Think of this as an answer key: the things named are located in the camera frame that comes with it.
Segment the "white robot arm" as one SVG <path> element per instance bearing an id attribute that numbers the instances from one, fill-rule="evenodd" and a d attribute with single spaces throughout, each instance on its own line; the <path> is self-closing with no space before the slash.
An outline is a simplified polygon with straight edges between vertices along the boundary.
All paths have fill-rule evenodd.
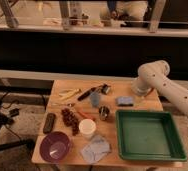
<path id="1" fill-rule="evenodd" d="M 131 89 L 137 96 L 145 96 L 151 89 L 156 89 L 188 117 L 188 89 L 170 80 L 169 72 L 170 66 L 164 60 L 142 64 Z"/>

